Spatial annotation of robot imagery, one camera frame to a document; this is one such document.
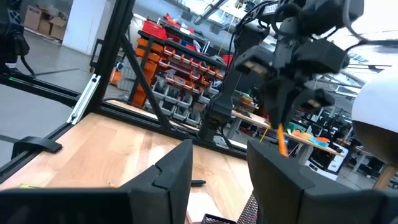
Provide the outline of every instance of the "concrete floor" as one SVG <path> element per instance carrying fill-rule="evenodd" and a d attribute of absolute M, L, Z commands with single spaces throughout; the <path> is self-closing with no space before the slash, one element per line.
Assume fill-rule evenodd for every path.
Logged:
<path fill-rule="evenodd" d="M 60 45 L 53 44 L 34 34 L 25 35 L 31 50 L 26 60 L 36 73 L 57 72 L 49 75 L 38 76 L 38 79 L 62 86 L 77 92 L 82 92 L 86 87 L 91 74 L 88 73 L 90 57 Z M 20 71 L 28 73 L 21 62 L 17 67 Z M 106 98 L 125 95 L 113 86 L 109 86 Z M 71 108 L 52 100 L 41 98 L 24 91 L 0 85 L 0 135 L 20 139 L 26 136 L 44 137 L 61 124 L 70 113 Z M 245 134 L 235 134 L 234 140 L 246 143 L 252 137 Z M 11 158 L 12 144 L 0 141 L 0 166 Z M 373 181 L 361 174 L 342 168 L 338 180 L 352 189 L 369 189 Z"/>

